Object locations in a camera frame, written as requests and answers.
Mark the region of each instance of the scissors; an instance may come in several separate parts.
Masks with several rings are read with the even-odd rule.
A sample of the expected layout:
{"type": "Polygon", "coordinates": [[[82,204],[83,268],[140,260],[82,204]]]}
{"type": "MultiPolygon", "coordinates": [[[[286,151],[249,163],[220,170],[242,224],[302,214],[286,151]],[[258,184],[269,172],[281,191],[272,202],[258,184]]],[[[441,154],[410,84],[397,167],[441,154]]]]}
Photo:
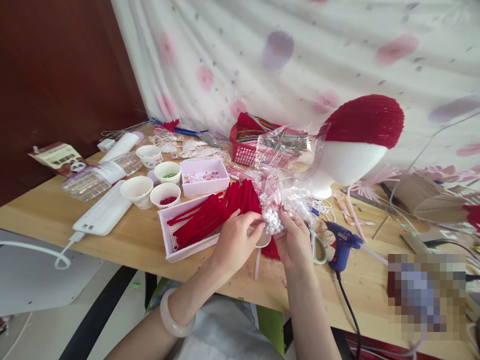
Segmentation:
{"type": "Polygon", "coordinates": [[[325,246],[322,243],[322,240],[319,238],[317,233],[314,230],[314,227],[311,225],[307,225],[308,230],[310,231],[310,243],[311,243],[311,250],[313,253],[313,262],[318,265],[325,264],[327,262],[327,251],[325,250],[325,246]],[[322,257],[319,259],[317,258],[317,246],[321,247],[322,257]]]}

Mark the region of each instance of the white curtain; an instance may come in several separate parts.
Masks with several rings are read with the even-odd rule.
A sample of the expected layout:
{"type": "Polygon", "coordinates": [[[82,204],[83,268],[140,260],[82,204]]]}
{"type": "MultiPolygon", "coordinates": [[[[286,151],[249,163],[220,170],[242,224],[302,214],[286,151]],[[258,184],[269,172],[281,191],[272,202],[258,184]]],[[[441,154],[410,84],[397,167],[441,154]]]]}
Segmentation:
{"type": "MultiPolygon", "coordinates": [[[[384,161],[406,167],[438,129],[480,110],[477,0],[112,4],[149,115],[186,129],[227,135],[249,111],[313,133],[346,101],[383,94],[405,113],[384,161]]],[[[480,116],[417,165],[480,173],[480,116]]]]}

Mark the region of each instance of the wooden table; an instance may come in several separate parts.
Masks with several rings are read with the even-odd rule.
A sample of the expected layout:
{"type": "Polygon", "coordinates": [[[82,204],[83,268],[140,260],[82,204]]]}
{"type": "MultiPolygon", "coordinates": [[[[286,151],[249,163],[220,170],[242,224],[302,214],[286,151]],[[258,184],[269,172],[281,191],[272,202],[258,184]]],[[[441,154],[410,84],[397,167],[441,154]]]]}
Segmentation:
{"type": "MultiPolygon", "coordinates": [[[[88,161],[95,164],[102,156],[102,153],[97,153],[88,161]]],[[[147,170],[143,167],[133,176],[146,173],[147,170]]],[[[72,225],[100,196],[82,203],[61,189],[62,181],[63,178],[57,176],[1,207],[0,228],[61,247],[66,246],[74,232],[72,225]]],[[[330,200],[335,209],[336,221],[356,233],[356,229],[348,226],[343,219],[334,198],[330,200]]],[[[374,226],[362,227],[365,236],[371,238],[388,216],[387,213],[358,200],[353,203],[362,208],[362,212],[357,211],[360,220],[375,223],[374,226]]],[[[385,258],[390,253],[411,253],[400,237],[400,233],[409,227],[401,226],[406,224],[401,217],[398,220],[394,218],[385,223],[375,240],[370,239],[368,242],[371,249],[385,258]]],[[[419,221],[414,224],[419,231],[428,229],[428,226],[419,221]]],[[[87,234],[72,249],[181,282],[192,276],[213,251],[211,247],[177,263],[167,262],[157,208],[140,210],[135,206],[127,211],[109,235],[100,237],[87,234]]],[[[255,281],[256,257],[257,252],[254,251],[243,268],[219,293],[288,312],[287,289],[282,284],[285,278],[282,263],[262,256],[258,281],[255,281]]],[[[329,266],[316,265],[315,271],[321,284],[330,325],[355,333],[348,308],[329,266]]],[[[373,256],[365,251],[353,250],[348,266],[342,273],[343,286],[363,336],[408,348],[408,343],[401,340],[400,328],[392,324],[389,318],[387,274],[387,267],[373,256]]],[[[440,359],[475,358],[473,346],[466,341],[424,341],[420,351],[440,359]]]]}

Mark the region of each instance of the pink storage box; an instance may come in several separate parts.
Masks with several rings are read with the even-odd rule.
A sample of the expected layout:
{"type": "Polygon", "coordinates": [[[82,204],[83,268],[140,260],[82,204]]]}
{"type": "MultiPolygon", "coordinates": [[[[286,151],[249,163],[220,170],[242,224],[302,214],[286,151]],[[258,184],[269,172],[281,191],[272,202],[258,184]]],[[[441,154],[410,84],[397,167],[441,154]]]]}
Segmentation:
{"type": "Polygon", "coordinates": [[[229,187],[230,177],[222,160],[215,158],[209,160],[199,161],[182,161],[180,163],[181,169],[181,187],[183,188],[183,195],[192,197],[200,194],[217,193],[229,187]],[[219,179],[210,181],[201,181],[194,183],[185,183],[186,174],[203,173],[218,171],[219,179]]]}
{"type": "Polygon", "coordinates": [[[169,226],[167,224],[168,220],[173,219],[177,215],[180,215],[181,213],[186,212],[188,209],[194,208],[195,206],[197,206],[200,203],[203,203],[207,199],[208,199],[208,196],[199,197],[194,200],[182,202],[172,207],[167,207],[166,209],[160,210],[158,212],[158,216],[160,217],[161,232],[163,234],[163,242],[165,243],[166,260],[169,263],[176,263],[179,260],[185,259],[190,255],[198,253],[199,251],[209,248],[212,245],[215,245],[217,243],[217,240],[219,239],[219,236],[220,236],[219,233],[210,237],[206,237],[203,240],[197,243],[194,243],[190,246],[187,246],[182,250],[174,251],[172,238],[168,230],[169,229],[169,226]]]}

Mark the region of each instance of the hot glue gun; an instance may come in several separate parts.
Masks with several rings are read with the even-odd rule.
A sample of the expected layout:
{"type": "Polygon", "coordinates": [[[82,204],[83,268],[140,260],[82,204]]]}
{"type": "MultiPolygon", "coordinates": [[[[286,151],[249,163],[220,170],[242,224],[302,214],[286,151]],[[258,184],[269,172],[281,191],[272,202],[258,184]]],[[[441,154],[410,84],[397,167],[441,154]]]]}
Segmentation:
{"type": "Polygon", "coordinates": [[[360,249],[364,242],[360,236],[353,234],[350,230],[337,223],[325,221],[325,224],[327,229],[335,235],[336,239],[335,255],[333,255],[333,259],[328,264],[333,270],[342,272],[347,267],[350,248],[360,249]]]}

